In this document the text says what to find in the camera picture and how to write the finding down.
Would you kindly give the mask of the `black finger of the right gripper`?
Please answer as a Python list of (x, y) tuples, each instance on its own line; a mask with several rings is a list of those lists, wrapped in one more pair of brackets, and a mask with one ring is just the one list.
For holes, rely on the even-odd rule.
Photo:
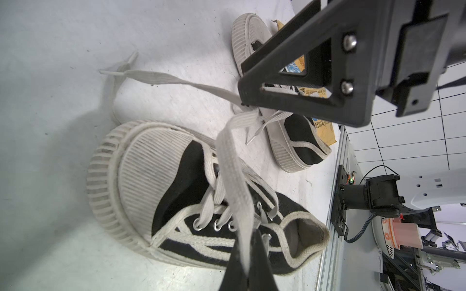
[[(382, 59), (387, 1), (310, 2), (243, 64), (238, 89), (244, 105), (284, 110), (351, 127), (371, 119)], [(331, 79), (282, 69), (331, 39)], [(295, 86), (326, 87), (328, 99), (299, 95)]]

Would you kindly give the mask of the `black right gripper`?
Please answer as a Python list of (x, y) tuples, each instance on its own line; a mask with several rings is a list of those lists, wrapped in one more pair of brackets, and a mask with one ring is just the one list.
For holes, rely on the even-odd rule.
[(466, 58), (465, 1), (387, 1), (377, 96), (396, 116), (426, 111), (448, 65)]

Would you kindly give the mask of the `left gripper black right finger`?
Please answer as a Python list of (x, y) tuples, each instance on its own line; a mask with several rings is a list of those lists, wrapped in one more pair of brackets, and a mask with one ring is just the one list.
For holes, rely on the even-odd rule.
[(278, 291), (265, 245), (258, 230), (252, 235), (250, 271), (248, 274), (249, 291)]

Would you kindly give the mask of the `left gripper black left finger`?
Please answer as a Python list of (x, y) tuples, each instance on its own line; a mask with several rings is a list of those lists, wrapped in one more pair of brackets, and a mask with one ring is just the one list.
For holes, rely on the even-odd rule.
[(219, 291), (249, 291), (249, 279), (240, 261), (239, 242), (235, 240)]

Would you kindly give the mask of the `black white sneaker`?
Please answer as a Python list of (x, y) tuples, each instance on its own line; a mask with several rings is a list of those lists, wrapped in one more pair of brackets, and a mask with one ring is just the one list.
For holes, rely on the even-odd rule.
[(144, 257), (224, 269), (240, 225), (261, 233), (276, 275), (317, 258), (330, 234), (304, 207), (274, 191), (238, 158), (232, 130), (258, 111), (229, 120), (217, 139), (158, 121), (130, 121), (95, 150), (87, 196), (101, 227)]
[[(263, 20), (254, 13), (244, 13), (233, 23), (231, 38), (234, 61), (240, 75), (245, 69), (243, 62), (272, 37)], [(252, 111), (253, 107), (241, 105), (240, 97), (227, 90), (182, 80), (167, 73), (132, 70), (125, 64), (118, 71), (101, 71), (103, 75), (130, 78), (149, 85), (181, 84), (208, 92), (237, 106), (241, 112)], [(314, 121), (302, 115), (282, 110), (258, 108), (257, 120), (261, 126), (246, 139), (249, 144), (263, 131), (267, 132), (272, 153), (278, 165), (288, 173), (309, 169), (325, 160), (331, 148), (318, 135)]]

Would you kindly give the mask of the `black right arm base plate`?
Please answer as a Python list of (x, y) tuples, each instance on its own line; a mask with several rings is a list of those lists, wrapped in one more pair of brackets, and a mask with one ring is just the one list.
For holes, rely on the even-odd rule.
[(336, 182), (334, 185), (333, 202), (331, 205), (330, 221), (338, 236), (344, 236), (346, 223), (346, 210), (341, 197), (342, 190), (348, 181), (348, 172), (340, 164), (337, 168)]

